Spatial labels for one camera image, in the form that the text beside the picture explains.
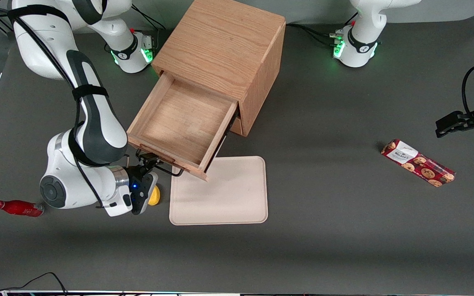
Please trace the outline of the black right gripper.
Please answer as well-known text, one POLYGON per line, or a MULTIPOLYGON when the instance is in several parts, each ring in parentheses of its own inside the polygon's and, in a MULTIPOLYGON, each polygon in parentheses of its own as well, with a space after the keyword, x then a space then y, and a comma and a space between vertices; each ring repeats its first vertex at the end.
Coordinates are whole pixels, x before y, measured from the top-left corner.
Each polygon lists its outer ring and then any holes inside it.
POLYGON ((150 170, 152 166, 160 163, 159 157, 154 153, 142 153, 138 158, 137 166, 127 168, 129 176, 129 189, 134 194, 149 194, 152 185, 150 170))

